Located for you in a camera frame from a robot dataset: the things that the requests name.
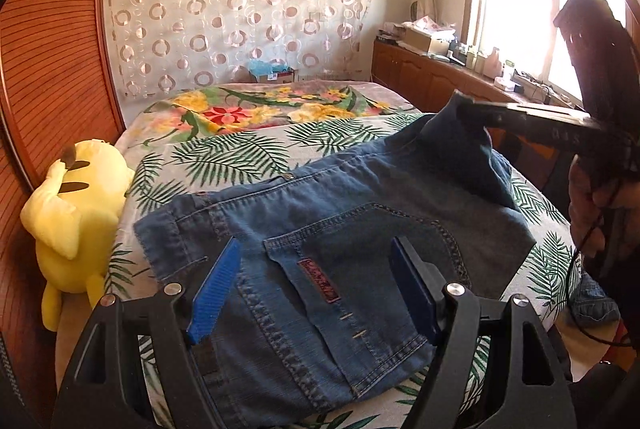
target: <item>jeans label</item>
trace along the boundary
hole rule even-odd
[[[316,265],[316,262],[312,259],[301,259],[298,264],[302,266],[302,269],[310,277],[311,281],[316,283],[320,292],[324,296],[324,300],[328,303],[334,303],[340,296],[335,291],[334,286],[329,282],[329,279],[322,272],[320,267]]]

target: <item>pikachu plush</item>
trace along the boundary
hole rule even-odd
[[[36,258],[47,280],[42,321],[58,330],[62,292],[84,293],[92,307],[104,293],[111,245],[134,172],[102,140],[78,142],[49,168],[20,213],[36,239]]]

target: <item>denim jeans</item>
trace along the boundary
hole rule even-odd
[[[580,326],[592,328],[620,320],[620,310],[616,302],[587,272],[582,272],[580,286],[575,291],[572,310]]]
[[[484,297],[498,298],[534,245],[510,165],[454,95],[384,139],[260,184],[178,196],[135,225],[167,282],[235,235],[242,264],[196,350],[230,428],[284,425],[378,395],[429,364],[388,267],[391,239]]]

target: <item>hand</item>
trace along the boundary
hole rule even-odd
[[[591,225],[598,219],[601,208],[609,204],[617,182],[612,181],[599,189],[591,188],[591,180],[580,167],[578,157],[569,169],[569,216],[571,217],[571,236],[579,245]],[[624,182],[609,208],[624,207],[626,214],[625,235],[621,245],[621,256],[626,257],[640,245],[640,183]],[[594,256],[604,250],[605,239],[600,228],[596,228],[582,247],[582,254]]]

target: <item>back pocket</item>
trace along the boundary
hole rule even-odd
[[[437,221],[377,203],[264,242],[357,396],[424,343],[389,268],[397,235],[405,235],[447,281],[469,286],[458,248]]]

